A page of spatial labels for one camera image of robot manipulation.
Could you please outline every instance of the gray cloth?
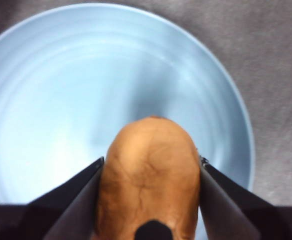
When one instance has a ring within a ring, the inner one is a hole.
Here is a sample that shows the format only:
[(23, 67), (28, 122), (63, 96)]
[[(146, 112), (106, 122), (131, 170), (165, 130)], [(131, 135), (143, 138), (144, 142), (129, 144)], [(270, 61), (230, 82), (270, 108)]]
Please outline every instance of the gray cloth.
[[(0, 33), (80, 0), (0, 0)], [(253, 191), (292, 205), (292, 0), (113, 0), (161, 15), (203, 42), (233, 77), (256, 145)]]

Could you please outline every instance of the brown potato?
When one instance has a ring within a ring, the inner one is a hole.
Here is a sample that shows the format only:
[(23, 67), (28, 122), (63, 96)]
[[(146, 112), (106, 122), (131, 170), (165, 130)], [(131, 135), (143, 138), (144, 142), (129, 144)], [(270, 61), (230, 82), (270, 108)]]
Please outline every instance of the brown potato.
[(178, 124), (147, 117), (126, 125), (101, 174), (95, 231), (100, 240), (133, 240), (150, 220), (174, 240), (194, 239), (200, 191), (199, 154)]

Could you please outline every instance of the light blue bowl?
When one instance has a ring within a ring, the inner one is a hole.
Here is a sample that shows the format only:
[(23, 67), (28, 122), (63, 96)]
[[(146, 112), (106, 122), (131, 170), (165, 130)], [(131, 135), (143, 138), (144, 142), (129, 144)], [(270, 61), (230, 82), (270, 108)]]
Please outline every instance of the light blue bowl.
[(102, 3), (15, 25), (0, 35), (0, 203), (51, 190), (105, 156), (125, 124), (149, 115), (180, 124), (215, 167), (252, 188), (245, 105), (223, 66), (188, 32)]

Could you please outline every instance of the bowl rim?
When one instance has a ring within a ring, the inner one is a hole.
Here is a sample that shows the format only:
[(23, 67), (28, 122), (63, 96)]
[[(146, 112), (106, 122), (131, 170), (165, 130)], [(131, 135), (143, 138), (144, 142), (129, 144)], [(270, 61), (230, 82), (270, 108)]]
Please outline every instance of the bowl rim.
[(179, 25), (173, 23), (172, 21), (157, 15), (155, 13), (137, 8), (135, 6), (129, 6), (129, 5), (123, 5), (123, 4), (117, 4), (117, 3), (102, 3), (102, 2), (89, 2), (89, 3), (76, 3), (76, 4), (70, 4), (70, 5), (64, 5), (64, 6), (59, 6), (59, 7), (55, 7), (49, 10), (45, 10), (42, 11), (40, 13), (37, 13), (33, 16), (30, 16), (20, 22), (18, 22), (17, 24), (9, 27), (8, 29), (6, 29), (4, 32), (2, 32), (0, 34), (0, 41), (5, 39), (6, 37), (9, 36), (10, 33), (14, 32), (15, 30), (17, 30), (18, 28), (32, 22), (35, 21), (39, 18), (42, 18), (46, 15), (50, 15), (50, 14), (54, 14), (57, 12), (61, 12), (64, 10), (69, 10), (69, 9), (80, 9), (80, 8), (95, 8), (95, 7), (104, 7), (104, 8), (113, 8), (113, 9), (120, 9), (120, 10), (126, 10), (126, 11), (131, 11), (131, 12), (135, 12), (138, 14), (142, 14), (145, 15), (147, 17), (156, 19), (172, 28), (174, 28), (175, 30), (177, 30), (178, 32), (182, 33), (183, 35), (186, 36), (186, 38), (190, 39), (193, 43), (195, 43), (199, 48), (201, 48), (205, 54), (208, 55), (208, 57), (212, 60), (212, 62), (217, 66), (217, 68), (219, 68), (222, 72), (222, 74), (225, 76), (225, 78), (227, 79), (227, 81), (230, 84), (230, 87), (232, 89), (232, 91), (234, 92), (236, 99), (238, 100), (239, 103), (239, 107), (241, 109), (241, 112), (243, 114), (243, 118), (244, 118), (244, 122), (246, 125), (246, 130), (248, 133), (248, 144), (249, 144), (249, 149), (250, 149), (250, 153), (249, 153), (249, 157), (250, 157), (250, 166), (249, 166), (249, 179), (248, 179), (248, 186), (247, 189), (252, 191), (253, 190), (253, 184), (254, 184), (254, 176), (255, 176), (255, 141), (254, 141), (254, 134), (253, 134), (253, 128), (252, 128), (252, 124), (250, 121), (250, 117), (249, 117), (249, 113), (248, 110), (246, 108), (245, 102), (240, 94), (239, 89), (237, 88), (237, 86), (235, 85), (234, 80), (232, 79), (231, 75), (228, 73), (228, 71), (225, 69), (225, 67), (221, 64), (221, 62), (218, 60), (218, 58), (208, 49), (208, 47), (206, 47), (201, 41), (199, 41), (195, 36), (193, 36), (190, 32), (188, 32), (187, 30), (183, 29), (182, 27), (180, 27)]

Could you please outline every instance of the potato skin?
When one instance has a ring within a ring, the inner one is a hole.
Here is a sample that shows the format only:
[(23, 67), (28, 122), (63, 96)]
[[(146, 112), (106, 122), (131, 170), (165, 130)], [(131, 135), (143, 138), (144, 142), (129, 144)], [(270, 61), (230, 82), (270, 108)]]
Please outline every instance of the potato skin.
[(134, 240), (138, 227), (158, 220), (174, 240), (194, 239), (199, 161), (191, 137), (171, 120), (151, 116), (126, 125), (101, 174), (95, 238)]

